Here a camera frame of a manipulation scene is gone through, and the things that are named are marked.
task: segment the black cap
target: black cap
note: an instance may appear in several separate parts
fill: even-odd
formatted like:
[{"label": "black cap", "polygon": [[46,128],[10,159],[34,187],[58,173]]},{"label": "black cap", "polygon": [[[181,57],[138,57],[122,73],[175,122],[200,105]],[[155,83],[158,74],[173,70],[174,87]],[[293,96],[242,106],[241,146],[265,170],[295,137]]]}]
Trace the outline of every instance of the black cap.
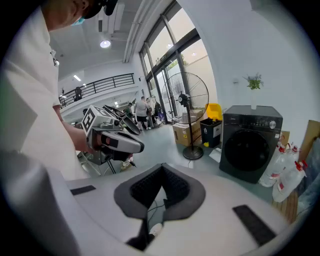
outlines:
[{"label": "black cap", "polygon": [[106,5],[106,3],[106,0],[94,0],[92,6],[89,7],[89,11],[83,18],[90,19],[93,16],[96,16],[100,12],[102,6]]},{"label": "black cap", "polygon": [[90,19],[96,16],[102,7],[104,7],[104,13],[110,16],[114,12],[117,2],[118,0],[94,0],[92,6],[89,7],[89,11],[83,18]]}]

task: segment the washing machine door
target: washing machine door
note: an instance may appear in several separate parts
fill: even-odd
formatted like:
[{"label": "washing machine door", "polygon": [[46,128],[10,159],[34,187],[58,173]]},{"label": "washing machine door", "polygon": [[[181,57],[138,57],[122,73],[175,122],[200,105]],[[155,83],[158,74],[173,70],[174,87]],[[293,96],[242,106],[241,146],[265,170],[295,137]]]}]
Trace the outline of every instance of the washing machine door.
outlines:
[{"label": "washing machine door", "polygon": [[238,170],[252,172],[261,168],[269,158],[266,139],[252,130],[236,131],[224,145],[225,157]]}]

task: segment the potted plant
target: potted plant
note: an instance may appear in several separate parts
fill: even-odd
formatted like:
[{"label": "potted plant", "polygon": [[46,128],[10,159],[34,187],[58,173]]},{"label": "potted plant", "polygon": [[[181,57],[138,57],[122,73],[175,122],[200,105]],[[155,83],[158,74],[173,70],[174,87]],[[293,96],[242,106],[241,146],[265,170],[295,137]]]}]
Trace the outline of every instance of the potted plant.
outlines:
[{"label": "potted plant", "polygon": [[256,92],[257,89],[261,89],[261,86],[264,86],[264,82],[261,80],[261,74],[256,73],[255,76],[248,76],[243,78],[249,82],[249,87],[251,89],[251,109],[256,110],[257,109],[257,102],[256,102]]}]

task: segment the balcony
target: balcony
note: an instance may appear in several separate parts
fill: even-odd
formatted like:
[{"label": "balcony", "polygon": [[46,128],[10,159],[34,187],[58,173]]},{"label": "balcony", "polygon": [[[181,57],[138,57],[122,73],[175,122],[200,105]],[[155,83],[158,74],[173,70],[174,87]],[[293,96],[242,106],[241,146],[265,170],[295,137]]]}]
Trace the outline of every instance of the balcony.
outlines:
[{"label": "balcony", "polygon": [[138,91],[134,73],[116,75],[79,86],[59,97],[60,113],[63,116],[93,105],[106,98]]},{"label": "balcony", "polygon": [[69,106],[70,104],[82,101],[86,97],[95,94],[101,95],[101,93],[106,92],[108,90],[120,88],[123,86],[130,86],[134,84],[134,74],[129,73],[108,77],[105,79],[88,83],[84,86],[79,86],[76,89],[71,90],[59,97],[61,109]]}]

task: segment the black washing machine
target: black washing machine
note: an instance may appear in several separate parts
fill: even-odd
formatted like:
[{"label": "black washing machine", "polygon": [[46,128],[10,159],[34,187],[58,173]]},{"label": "black washing machine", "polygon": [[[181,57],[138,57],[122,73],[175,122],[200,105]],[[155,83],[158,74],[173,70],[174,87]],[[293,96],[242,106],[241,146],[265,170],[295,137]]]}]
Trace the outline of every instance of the black washing machine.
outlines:
[{"label": "black washing machine", "polygon": [[223,114],[220,170],[257,183],[279,141],[283,118],[271,106],[232,106]]}]

